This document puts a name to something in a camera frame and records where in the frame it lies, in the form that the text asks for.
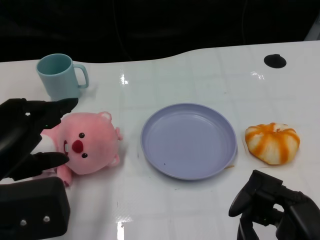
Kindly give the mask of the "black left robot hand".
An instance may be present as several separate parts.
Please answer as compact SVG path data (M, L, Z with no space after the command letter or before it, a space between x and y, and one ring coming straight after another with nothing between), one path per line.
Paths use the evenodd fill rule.
M66 164L61 152L32 153L41 142L43 130L61 123L61 118L78 104L77 98L58 101L11 98L0 106L0 178L22 180L44 170Z

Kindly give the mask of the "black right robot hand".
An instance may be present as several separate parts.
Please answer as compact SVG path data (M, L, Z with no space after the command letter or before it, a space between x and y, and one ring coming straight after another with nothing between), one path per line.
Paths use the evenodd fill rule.
M237 239L257 240L253 228L276 227L279 240L318 240L320 238L320 209L301 191L288 189L283 181L253 170L228 211L230 217L240 216Z

